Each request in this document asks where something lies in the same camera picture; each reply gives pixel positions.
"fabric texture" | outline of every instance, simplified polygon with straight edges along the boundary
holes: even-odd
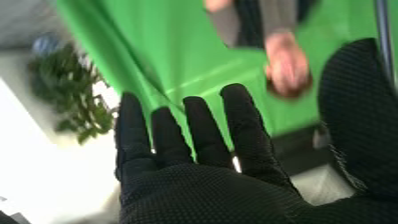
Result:
[[[320,89],[320,111],[338,158],[356,177],[352,180],[356,183],[361,180],[352,198],[319,207],[306,203],[274,158],[267,125],[249,92],[242,85],[232,85],[221,95],[242,174],[232,170],[232,156],[201,98],[185,100],[201,157],[196,164],[189,159],[182,130],[166,108],[153,114],[153,122],[159,123],[153,125],[168,125],[168,128],[153,129],[157,154],[150,153],[139,99],[132,94],[123,97],[116,141],[118,152],[130,159],[118,160],[123,173],[118,176],[123,186],[121,223],[397,223],[398,105],[384,77],[375,40],[356,41],[336,52]],[[129,120],[129,114],[137,115],[136,119]],[[216,137],[207,135],[207,130],[212,130]],[[169,132],[164,137],[159,131]]]

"green screen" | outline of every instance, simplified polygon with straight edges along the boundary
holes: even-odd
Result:
[[[185,134],[182,99],[201,96],[228,136],[219,91],[232,83],[249,88],[272,136],[319,122],[322,68],[342,45],[377,37],[374,0],[320,0],[297,29],[315,86],[296,101],[267,93],[265,52],[226,48],[203,0],[57,0],[57,8],[109,84],[120,93],[139,95],[146,116],[160,106],[171,107]]]

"finger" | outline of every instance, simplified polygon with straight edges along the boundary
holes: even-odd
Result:
[[[121,181],[157,170],[141,102],[132,93],[123,94],[116,122],[118,169]]]
[[[194,163],[182,128],[168,107],[153,112],[153,144],[162,167]]]
[[[233,169],[232,154],[208,104],[201,97],[187,97],[184,103],[198,153],[198,162],[203,165]]]
[[[233,84],[224,87],[221,95],[242,173],[296,190],[274,158],[271,136],[265,131],[264,119],[248,89],[240,84]]]

